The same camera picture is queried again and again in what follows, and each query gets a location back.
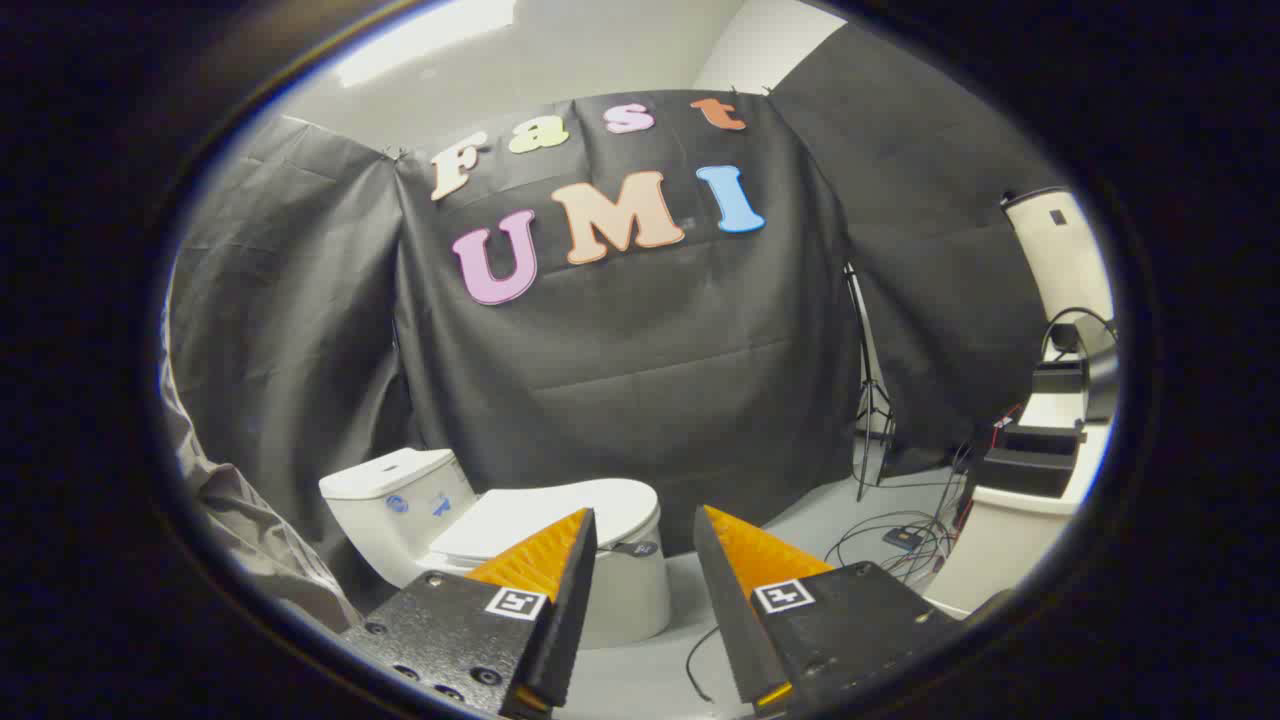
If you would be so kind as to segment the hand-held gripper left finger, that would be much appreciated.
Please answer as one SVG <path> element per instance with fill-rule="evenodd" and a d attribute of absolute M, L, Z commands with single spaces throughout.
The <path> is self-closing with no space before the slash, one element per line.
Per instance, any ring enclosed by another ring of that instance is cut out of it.
<path fill-rule="evenodd" d="M 596 559 L 579 509 L 461 575 L 429 570 L 342 634 L 448 719 L 549 719 L 566 705 Z"/>

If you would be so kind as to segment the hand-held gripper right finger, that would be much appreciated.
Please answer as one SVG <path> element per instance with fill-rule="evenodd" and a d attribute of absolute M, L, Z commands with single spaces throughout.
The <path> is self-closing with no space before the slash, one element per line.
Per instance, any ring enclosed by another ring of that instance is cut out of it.
<path fill-rule="evenodd" d="M 859 703 L 964 630 L 876 562 L 835 568 L 708 505 L 692 541 L 739 697 L 759 716 Z"/>

